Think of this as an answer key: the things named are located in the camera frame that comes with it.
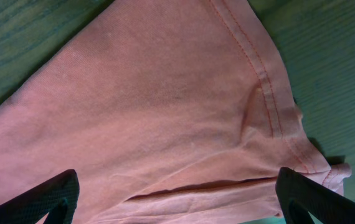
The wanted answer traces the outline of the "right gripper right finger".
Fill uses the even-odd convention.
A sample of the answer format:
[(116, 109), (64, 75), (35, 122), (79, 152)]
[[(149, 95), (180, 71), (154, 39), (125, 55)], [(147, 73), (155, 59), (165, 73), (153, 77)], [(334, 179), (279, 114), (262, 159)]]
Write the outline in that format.
[(311, 179), (282, 167), (275, 186), (287, 223), (355, 223), (355, 202), (323, 187)]

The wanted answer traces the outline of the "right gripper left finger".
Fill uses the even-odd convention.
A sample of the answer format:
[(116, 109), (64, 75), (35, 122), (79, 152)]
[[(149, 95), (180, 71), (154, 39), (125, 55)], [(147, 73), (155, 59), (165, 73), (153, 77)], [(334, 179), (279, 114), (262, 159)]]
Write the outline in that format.
[(71, 224), (80, 186), (77, 173), (65, 170), (55, 177), (0, 205), (0, 224)]

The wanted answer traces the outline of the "red t-shirt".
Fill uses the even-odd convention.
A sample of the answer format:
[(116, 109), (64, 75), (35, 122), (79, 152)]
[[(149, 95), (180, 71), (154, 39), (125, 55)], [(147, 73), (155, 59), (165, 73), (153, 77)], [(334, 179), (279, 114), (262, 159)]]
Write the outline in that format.
[(74, 223), (281, 216), (281, 167), (343, 192), (243, 0), (115, 1), (0, 106), (0, 204), (67, 169)]

